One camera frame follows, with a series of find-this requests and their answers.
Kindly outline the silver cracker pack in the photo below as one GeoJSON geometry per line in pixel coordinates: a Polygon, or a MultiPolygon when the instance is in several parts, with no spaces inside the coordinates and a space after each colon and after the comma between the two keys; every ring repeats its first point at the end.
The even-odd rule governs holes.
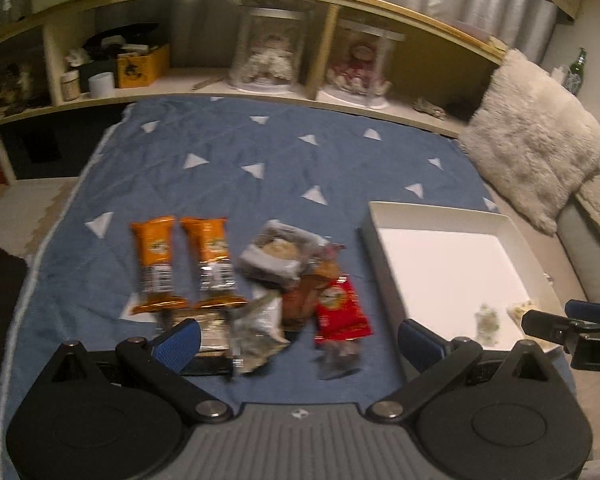
{"type": "Polygon", "coordinates": [[[219,311],[170,311],[163,317],[163,334],[186,318],[194,318],[201,329],[200,350],[181,376],[232,376],[233,357],[224,316],[219,311]]]}

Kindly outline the white green dotted candy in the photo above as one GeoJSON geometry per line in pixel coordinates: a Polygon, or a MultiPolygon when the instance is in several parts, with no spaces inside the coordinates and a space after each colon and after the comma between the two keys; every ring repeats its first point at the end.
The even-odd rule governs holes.
{"type": "Polygon", "coordinates": [[[498,311],[482,304],[475,313],[476,341],[485,347],[494,347],[500,334],[500,318],[498,311]]]}

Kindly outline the silver foil snack packet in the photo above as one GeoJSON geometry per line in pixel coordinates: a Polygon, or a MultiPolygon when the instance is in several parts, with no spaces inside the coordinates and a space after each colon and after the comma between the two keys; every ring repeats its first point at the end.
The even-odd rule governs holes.
{"type": "Polygon", "coordinates": [[[289,346],[282,307],[280,293],[267,292],[230,312],[230,350],[237,374],[254,372],[289,346]]]}

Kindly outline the small clear candy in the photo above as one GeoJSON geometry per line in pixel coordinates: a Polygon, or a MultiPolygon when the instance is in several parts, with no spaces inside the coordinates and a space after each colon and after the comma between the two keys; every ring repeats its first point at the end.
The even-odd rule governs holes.
{"type": "Polygon", "coordinates": [[[326,341],[320,361],[320,378],[332,380],[356,373],[361,363],[360,352],[357,340],[326,341]]]}

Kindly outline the red snack packet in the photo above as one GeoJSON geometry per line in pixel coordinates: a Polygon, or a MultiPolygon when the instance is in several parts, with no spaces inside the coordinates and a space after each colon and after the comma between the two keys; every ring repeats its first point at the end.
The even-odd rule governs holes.
{"type": "Polygon", "coordinates": [[[330,281],[320,292],[315,308],[317,330],[316,344],[329,341],[357,340],[373,335],[370,321],[365,315],[358,294],[347,275],[330,281]]]}

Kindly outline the orange snack bar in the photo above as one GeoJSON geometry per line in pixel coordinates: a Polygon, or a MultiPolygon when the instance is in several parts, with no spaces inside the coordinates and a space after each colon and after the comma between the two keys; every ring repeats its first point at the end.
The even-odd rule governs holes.
{"type": "Polygon", "coordinates": [[[245,307],[248,300],[239,296],[230,248],[226,237],[225,218],[180,219],[199,269],[200,300],[195,309],[235,309],[245,307]]]}
{"type": "Polygon", "coordinates": [[[142,302],[132,315],[180,310],[188,306],[185,298],[176,296],[173,286],[172,231],[173,216],[153,218],[130,225],[138,264],[142,302]]]}

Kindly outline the brown chocolate snack packet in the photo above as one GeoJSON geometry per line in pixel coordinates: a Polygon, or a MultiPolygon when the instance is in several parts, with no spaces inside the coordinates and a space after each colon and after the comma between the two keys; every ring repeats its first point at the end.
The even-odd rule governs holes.
{"type": "Polygon", "coordinates": [[[302,329],[313,315],[322,291],[339,275],[339,264],[334,260],[325,260],[303,273],[295,288],[283,293],[282,325],[285,332],[302,329]]]}

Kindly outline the clear cookie pack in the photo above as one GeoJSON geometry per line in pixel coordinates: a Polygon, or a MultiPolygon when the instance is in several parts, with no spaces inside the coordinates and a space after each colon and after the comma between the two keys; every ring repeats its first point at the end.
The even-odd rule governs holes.
{"type": "Polygon", "coordinates": [[[238,263],[248,278],[292,289],[328,245],[321,235],[272,219],[242,251],[238,263]]]}

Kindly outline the fluffy cream pillow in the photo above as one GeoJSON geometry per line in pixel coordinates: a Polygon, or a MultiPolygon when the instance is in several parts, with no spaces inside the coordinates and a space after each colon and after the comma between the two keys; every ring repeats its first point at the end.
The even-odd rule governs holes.
{"type": "Polygon", "coordinates": [[[509,50],[460,147],[498,194],[538,231],[557,217],[600,162],[600,123],[539,65],[509,50]]]}

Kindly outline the blue quilt with white triangles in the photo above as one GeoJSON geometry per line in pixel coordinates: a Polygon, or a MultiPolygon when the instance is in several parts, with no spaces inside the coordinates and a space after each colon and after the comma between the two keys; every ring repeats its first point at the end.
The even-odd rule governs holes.
{"type": "MultiPolygon", "coordinates": [[[[360,235],[372,200],[499,214],[458,145],[433,133],[244,99],[165,98],[129,107],[96,148],[23,287],[5,356],[0,440],[63,339],[109,349],[154,328],[146,318],[123,318],[137,295],[134,221],[223,217],[233,256],[270,219],[342,243],[342,265],[378,335],[360,235]]],[[[358,373],[324,382],[309,330],[256,376],[201,381],[233,403],[288,404],[367,405],[399,384],[364,362],[358,373]]]]}

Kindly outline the small grey figurine on shelf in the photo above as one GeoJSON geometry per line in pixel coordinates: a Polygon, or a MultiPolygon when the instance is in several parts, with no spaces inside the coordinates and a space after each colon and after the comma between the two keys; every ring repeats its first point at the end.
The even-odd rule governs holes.
{"type": "Polygon", "coordinates": [[[413,108],[416,110],[416,112],[426,114],[440,120],[445,120],[446,117],[445,110],[442,107],[434,105],[434,103],[431,103],[424,98],[418,98],[414,102],[413,108]]]}

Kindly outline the white cylindrical cup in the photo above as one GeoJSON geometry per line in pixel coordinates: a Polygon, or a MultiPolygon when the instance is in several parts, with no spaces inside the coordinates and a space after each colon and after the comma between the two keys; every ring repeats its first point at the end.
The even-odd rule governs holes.
{"type": "Polygon", "coordinates": [[[116,93],[114,74],[103,72],[88,78],[88,93],[92,99],[112,98],[116,93]]]}

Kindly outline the small jar on shelf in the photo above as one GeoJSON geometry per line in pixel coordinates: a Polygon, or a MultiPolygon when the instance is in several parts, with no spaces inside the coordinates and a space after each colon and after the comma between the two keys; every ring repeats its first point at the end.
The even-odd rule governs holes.
{"type": "Polygon", "coordinates": [[[68,70],[60,76],[60,91],[65,102],[79,99],[81,86],[80,73],[77,70],[68,70]]]}

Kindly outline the white dress doll in case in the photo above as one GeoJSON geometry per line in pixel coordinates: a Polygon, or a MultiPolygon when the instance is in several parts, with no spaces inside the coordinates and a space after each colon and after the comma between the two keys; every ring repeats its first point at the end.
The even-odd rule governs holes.
{"type": "Polygon", "coordinates": [[[309,13],[243,6],[228,82],[248,92],[283,93],[298,82],[309,13]]]}

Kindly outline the wooden bedside shelf unit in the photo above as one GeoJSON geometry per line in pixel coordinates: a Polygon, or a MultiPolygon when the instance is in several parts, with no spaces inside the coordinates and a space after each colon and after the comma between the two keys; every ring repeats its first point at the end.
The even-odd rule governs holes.
{"type": "Polygon", "coordinates": [[[70,177],[95,146],[104,119],[121,104],[151,96],[230,93],[244,3],[289,3],[309,11],[297,84],[278,99],[364,114],[365,107],[322,90],[338,20],[400,32],[388,74],[389,103],[374,117],[457,136],[478,106],[505,49],[448,23],[384,0],[72,0],[0,30],[0,184],[37,176],[70,177]],[[117,25],[155,24],[171,49],[170,70],[144,88],[112,98],[82,94],[65,102],[60,76],[70,50],[117,25]],[[418,98],[445,120],[416,112],[418,98]]]}

